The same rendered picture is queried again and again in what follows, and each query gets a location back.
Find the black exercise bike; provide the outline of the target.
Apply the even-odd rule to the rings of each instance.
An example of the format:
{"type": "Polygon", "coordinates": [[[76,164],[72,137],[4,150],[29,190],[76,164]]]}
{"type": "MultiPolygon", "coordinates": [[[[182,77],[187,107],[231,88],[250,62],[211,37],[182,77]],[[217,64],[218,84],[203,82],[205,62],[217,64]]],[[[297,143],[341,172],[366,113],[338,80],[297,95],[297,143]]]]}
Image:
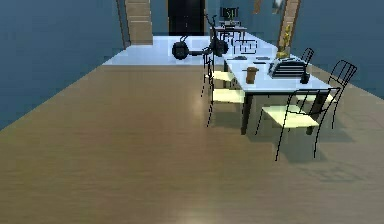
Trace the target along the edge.
{"type": "Polygon", "coordinates": [[[172,46],[172,55],[178,60],[184,60],[188,56],[199,56],[202,55],[206,57],[210,54],[213,54],[217,57],[222,57],[228,52],[228,44],[217,37],[217,29],[215,22],[215,15],[212,16],[212,19],[209,19],[208,15],[205,14],[205,18],[210,25],[210,43],[207,47],[199,51],[191,51],[188,48],[187,43],[185,42],[187,35],[181,36],[178,42],[175,42],[172,46]]]}

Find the brown cup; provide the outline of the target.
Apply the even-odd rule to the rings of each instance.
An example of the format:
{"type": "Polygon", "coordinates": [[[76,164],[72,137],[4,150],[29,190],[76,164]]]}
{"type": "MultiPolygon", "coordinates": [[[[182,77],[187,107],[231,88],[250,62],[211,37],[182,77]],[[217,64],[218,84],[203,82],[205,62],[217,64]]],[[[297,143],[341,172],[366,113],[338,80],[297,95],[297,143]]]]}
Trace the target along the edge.
{"type": "Polygon", "coordinates": [[[255,81],[256,73],[259,71],[257,67],[248,67],[246,75],[246,83],[253,84],[255,81]]]}

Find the white table with black legs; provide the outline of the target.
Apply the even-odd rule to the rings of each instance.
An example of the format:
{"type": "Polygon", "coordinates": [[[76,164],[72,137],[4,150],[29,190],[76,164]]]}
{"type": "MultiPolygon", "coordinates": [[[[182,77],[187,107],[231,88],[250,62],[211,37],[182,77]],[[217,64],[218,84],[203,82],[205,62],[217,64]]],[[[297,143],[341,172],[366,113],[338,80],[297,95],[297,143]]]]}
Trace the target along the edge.
{"type": "Polygon", "coordinates": [[[236,81],[240,88],[245,92],[243,102],[243,117],[241,125],[241,134],[245,135],[247,132],[249,116],[252,108],[252,102],[254,96],[289,96],[299,89],[325,89],[330,88],[330,85],[319,80],[316,77],[311,77],[308,84],[301,84],[299,79],[274,79],[268,75],[269,63],[272,62],[276,56],[277,47],[267,43],[266,41],[253,36],[249,33],[245,34],[245,39],[252,39],[258,41],[258,49],[255,54],[246,55],[247,60],[232,60],[235,56],[240,54],[234,54],[231,50],[227,54],[223,55],[224,70],[230,71],[234,74],[236,81]],[[256,60],[256,57],[269,57],[270,60],[256,60]],[[253,64],[255,61],[264,61],[267,64],[253,64]],[[256,73],[255,81],[253,84],[246,83],[246,69],[249,66],[254,65],[259,69],[256,73]]]}

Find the small black desk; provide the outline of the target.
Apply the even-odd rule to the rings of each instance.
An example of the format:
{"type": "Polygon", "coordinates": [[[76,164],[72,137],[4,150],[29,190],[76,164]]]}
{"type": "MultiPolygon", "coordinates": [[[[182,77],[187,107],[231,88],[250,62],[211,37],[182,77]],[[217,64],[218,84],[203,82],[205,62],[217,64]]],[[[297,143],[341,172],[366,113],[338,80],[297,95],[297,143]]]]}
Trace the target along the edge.
{"type": "Polygon", "coordinates": [[[217,35],[220,40],[225,40],[227,37],[234,37],[238,34],[238,40],[244,41],[247,29],[242,26],[216,26],[210,29],[210,36],[217,35]]]}

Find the black room door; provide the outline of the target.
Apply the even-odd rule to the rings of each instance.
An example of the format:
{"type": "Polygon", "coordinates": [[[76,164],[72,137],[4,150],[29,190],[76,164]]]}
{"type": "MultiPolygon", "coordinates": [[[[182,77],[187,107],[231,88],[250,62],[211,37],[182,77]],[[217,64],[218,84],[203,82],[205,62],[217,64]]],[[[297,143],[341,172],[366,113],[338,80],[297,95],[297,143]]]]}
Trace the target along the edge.
{"type": "Polygon", "coordinates": [[[204,35],[205,0],[168,0],[170,36],[204,35]]]}

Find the brown wooden room door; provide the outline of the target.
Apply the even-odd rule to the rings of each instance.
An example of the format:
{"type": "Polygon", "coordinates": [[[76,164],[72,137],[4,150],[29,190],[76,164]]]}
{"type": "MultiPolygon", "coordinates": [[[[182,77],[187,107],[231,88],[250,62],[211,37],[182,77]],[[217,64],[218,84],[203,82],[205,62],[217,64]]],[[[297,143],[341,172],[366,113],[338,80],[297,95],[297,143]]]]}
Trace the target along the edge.
{"type": "Polygon", "coordinates": [[[152,45],[150,0],[125,0],[128,29],[132,45],[152,45]]]}
{"type": "Polygon", "coordinates": [[[277,46],[283,45],[284,33],[287,26],[290,26],[288,45],[291,45],[293,35],[295,32],[295,25],[299,14],[301,0],[283,0],[284,7],[282,12],[282,19],[280,24],[280,31],[278,35],[277,46]]]}

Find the black slatted dish rack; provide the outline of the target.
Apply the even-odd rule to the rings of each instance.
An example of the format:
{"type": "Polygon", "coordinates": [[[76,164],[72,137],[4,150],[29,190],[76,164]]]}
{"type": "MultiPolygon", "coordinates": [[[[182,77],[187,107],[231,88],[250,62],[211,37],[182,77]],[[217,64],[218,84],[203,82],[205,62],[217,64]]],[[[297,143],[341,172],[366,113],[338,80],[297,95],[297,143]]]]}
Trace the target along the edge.
{"type": "Polygon", "coordinates": [[[271,78],[301,78],[307,74],[307,63],[297,58],[274,59],[268,69],[271,78]]]}

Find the black desk chair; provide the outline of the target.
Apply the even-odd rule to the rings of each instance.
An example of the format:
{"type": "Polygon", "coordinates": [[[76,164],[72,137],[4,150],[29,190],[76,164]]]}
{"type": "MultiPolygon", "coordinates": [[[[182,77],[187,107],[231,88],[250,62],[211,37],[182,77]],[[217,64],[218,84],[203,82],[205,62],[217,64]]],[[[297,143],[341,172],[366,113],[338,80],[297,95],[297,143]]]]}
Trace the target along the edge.
{"type": "Polygon", "coordinates": [[[220,24],[223,26],[235,26],[237,24],[238,11],[238,7],[221,7],[220,16],[223,18],[223,21],[220,24]]]}

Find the yellow house plant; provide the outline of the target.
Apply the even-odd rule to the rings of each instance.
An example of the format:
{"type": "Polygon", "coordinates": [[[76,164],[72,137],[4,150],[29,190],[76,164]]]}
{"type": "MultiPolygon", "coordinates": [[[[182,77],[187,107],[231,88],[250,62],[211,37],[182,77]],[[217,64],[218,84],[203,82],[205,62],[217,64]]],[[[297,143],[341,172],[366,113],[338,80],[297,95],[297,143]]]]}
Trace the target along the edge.
{"type": "Polygon", "coordinates": [[[276,57],[278,59],[288,58],[290,55],[291,31],[292,31],[291,25],[288,24],[285,27],[283,36],[281,38],[282,43],[278,47],[278,51],[276,54],[276,57]]]}

